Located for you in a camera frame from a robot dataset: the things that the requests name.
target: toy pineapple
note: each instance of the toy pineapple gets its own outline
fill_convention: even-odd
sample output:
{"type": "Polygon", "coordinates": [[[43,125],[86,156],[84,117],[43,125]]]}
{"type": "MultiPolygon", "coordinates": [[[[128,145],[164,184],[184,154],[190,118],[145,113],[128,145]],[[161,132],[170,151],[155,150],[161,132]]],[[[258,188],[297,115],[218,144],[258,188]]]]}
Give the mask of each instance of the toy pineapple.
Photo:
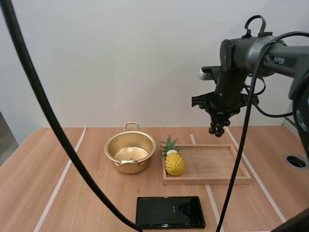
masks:
{"type": "Polygon", "coordinates": [[[184,171],[183,159],[178,154],[181,150],[180,146],[175,146],[177,139],[171,141],[170,135],[166,142],[162,142],[165,145],[162,147],[163,156],[165,159],[165,169],[170,175],[180,175],[184,171]]]}

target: pot handle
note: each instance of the pot handle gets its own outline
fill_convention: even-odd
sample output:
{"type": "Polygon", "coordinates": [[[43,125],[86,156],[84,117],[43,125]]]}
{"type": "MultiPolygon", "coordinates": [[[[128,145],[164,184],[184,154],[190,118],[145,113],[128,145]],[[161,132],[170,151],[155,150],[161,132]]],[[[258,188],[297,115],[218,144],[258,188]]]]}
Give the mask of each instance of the pot handle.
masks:
{"type": "Polygon", "coordinates": [[[135,124],[135,125],[136,125],[136,128],[137,128],[137,131],[140,131],[140,127],[139,127],[139,125],[137,124],[137,122],[127,122],[127,123],[125,124],[125,131],[126,131],[127,125],[129,125],[129,124],[135,124]]]}
{"type": "Polygon", "coordinates": [[[139,162],[135,159],[132,159],[132,160],[121,160],[119,163],[116,163],[115,164],[118,166],[118,167],[121,167],[123,164],[126,164],[126,163],[130,163],[130,164],[138,164],[139,162]]]}

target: black cable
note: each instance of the black cable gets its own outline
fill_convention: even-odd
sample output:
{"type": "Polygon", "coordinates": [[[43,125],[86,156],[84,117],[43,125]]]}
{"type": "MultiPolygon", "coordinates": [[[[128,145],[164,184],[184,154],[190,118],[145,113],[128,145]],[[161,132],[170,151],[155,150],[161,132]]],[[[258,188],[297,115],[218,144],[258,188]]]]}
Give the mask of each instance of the black cable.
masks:
{"type": "Polygon", "coordinates": [[[260,91],[260,92],[257,92],[257,93],[255,93],[254,95],[255,96],[259,96],[259,95],[261,95],[262,93],[264,93],[265,92],[265,90],[266,90],[266,84],[265,84],[265,80],[262,78],[262,77],[257,77],[257,79],[259,79],[259,80],[261,80],[262,82],[263,82],[263,84],[264,84],[264,87],[263,87],[263,89],[260,91]]]}
{"type": "Polygon", "coordinates": [[[265,44],[263,46],[263,48],[262,48],[262,50],[260,52],[257,64],[254,67],[253,76],[252,76],[252,80],[251,80],[251,84],[250,84],[251,88],[250,88],[250,92],[248,94],[249,95],[248,106],[247,106],[245,120],[244,120],[244,124],[243,124],[243,129],[242,129],[239,149],[238,149],[235,165],[234,165],[234,168],[233,168],[231,180],[230,180],[230,183],[228,185],[225,201],[224,201],[224,204],[223,204],[223,208],[222,208],[222,212],[221,212],[221,216],[220,216],[220,220],[219,220],[216,232],[220,232],[220,229],[222,227],[222,223],[223,223],[223,220],[224,220],[224,217],[225,217],[225,213],[226,213],[226,210],[227,210],[227,205],[228,205],[228,202],[230,200],[232,189],[233,189],[233,185],[234,185],[234,182],[235,182],[235,178],[236,178],[236,174],[237,174],[237,169],[239,167],[239,163],[240,163],[240,160],[241,160],[241,154],[242,154],[243,147],[244,147],[244,144],[245,144],[246,134],[247,134],[248,125],[249,125],[250,112],[251,112],[251,107],[252,107],[252,102],[253,102],[253,97],[254,97],[254,88],[255,88],[255,84],[256,84],[256,80],[257,80],[257,71],[258,71],[258,69],[260,67],[260,64],[261,64],[261,61],[262,61],[264,55],[269,50],[271,45],[276,43],[278,40],[282,40],[284,38],[291,37],[291,36],[305,36],[305,37],[309,37],[309,33],[302,32],[302,31],[294,31],[294,32],[288,32],[288,33],[285,33],[285,34],[282,34],[280,36],[275,37],[274,39],[272,39],[270,42],[268,42],[267,44],[265,44]]]}
{"type": "Polygon", "coordinates": [[[90,176],[89,172],[77,156],[74,151],[72,145],[70,144],[68,138],[63,132],[49,102],[47,96],[44,92],[44,89],[40,83],[39,77],[35,71],[33,63],[31,61],[30,55],[28,53],[27,47],[25,45],[25,41],[23,39],[22,33],[20,31],[20,27],[14,12],[14,8],[11,0],[0,0],[0,5],[2,8],[2,12],[6,21],[6,25],[10,32],[12,41],[15,45],[16,52],[19,56],[20,62],[25,70],[25,73],[28,77],[28,80],[31,84],[33,92],[37,97],[37,100],[50,124],[55,135],[57,136],[59,142],[63,146],[64,150],[67,152],[69,158],[72,160],[72,163],[81,174],[85,182],[89,185],[89,187],[93,190],[93,192],[99,197],[99,199],[112,211],[112,213],[119,218],[124,224],[127,226],[142,232],[142,229],[139,228],[136,224],[128,220],[124,215],[122,215],[119,210],[112,204],[112,202],[105,196],[105,194],[101,191],[98,185],[90,176]]]}
{"type": "MultiPolygon", "coordinates": [[[[247,93],[249,93],[249,89],[248,89],[248,86],[245,86],[244,87],[247,91],[247,93]]],[[[268,114],[266,112],[264,112],[258,105],[257,105],[257,102],[256,101],[253,101],[253,105],[256,107],[256,109],[263,115],[267,116],[267,117],[274,117],[274,118],[278,118],[278,117],[288,117],[288,116],[292,116],[293,115],[293,112],[289,112],[289,113],[286,113],[286,114],[282,114],[282,115],[271,115],[271,114],[268,114]]]]}
{"type": "Polygon", "coordinates": [[[249,125],[250,112],[251,112],[251,105],[252,105],[252,101],[253,101],[253,97],[254,97],[254,87],[255,87],[256,80],[257,80],[257,70],[260,66],[261,60],[264,57],[265,53],[266,53],[266,49],[264,49],[260,53],[259,59],[257,61],[255,68],[254,68],[254,71],[253,71],[253,76],[252,76],[251,84],[250,84],[251,88],[250,88],[250,92],[249,92],[248,106],[247,106],[245,120],[244,120],[244,124],[243,124],[239,149],[238,149],[238,153],[237,153],[237,156],[236,156],[231,180],[230,180],[230,183],[228,185],[225,201],[224,201],[224,204],[223,204],[223,208],[222,208],[222,212],[221,212],[221,216],[220,216],[220,220],[219,220],[216,232],[220,232],[220,229],[222,227],[222,223],[223,223],[223,220],[224,220],[224,217],[225,217],[225,213],[226,213],[226,210],[227,210],[227,205],[228,205],[228,202],[229,202],[230,197],[231,197],[231,193],[232,193],[233,185],[234,185],[234,182],[235,182],[237,170],[238,170],[239,163],[240,163],[240,160],[241,160],[241,154],[242,154],[243,147],[244,147],[245,140],[246,140],[248,125],[249,125]]]}

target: white wall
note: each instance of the white wall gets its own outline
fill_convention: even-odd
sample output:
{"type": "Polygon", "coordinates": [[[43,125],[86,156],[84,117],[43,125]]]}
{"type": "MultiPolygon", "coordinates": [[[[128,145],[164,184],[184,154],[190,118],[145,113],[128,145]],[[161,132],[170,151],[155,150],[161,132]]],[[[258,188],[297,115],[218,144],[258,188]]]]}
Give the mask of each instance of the white wall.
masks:
{"type": "MultiPolygon", "coordinates": [[[[244,34],[252,15],[281,34],[307,30],[309,4],[298,0],[14,0],[30,55],[62,126],[207,126],[191,97],[214,91],[200,67],[219,65],[223,39],[244,34]]],[[[260,22],[254,22],[257,33],[260,22]]],[[[21,143],[48,126],[0,17],[0,111],[21,143]]],[[[260,106],[285,113],[287,77],[266,79],[260,106]]],[[[232,118],[241,125],[241,114],[232,118]]],[[[252,112],[252,125],[281,119],[252,112]]]]}

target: phone screen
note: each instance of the phone screen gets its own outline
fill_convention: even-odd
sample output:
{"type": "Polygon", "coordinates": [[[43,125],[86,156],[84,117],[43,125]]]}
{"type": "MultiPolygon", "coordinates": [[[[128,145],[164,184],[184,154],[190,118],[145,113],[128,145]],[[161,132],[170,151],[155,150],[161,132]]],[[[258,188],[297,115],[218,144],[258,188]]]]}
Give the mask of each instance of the phone screen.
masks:
{"type": "Polygon", "coordinates": [[[141,228],[204,228],[199,197],[138,197],[136,224],[141,228]]]}

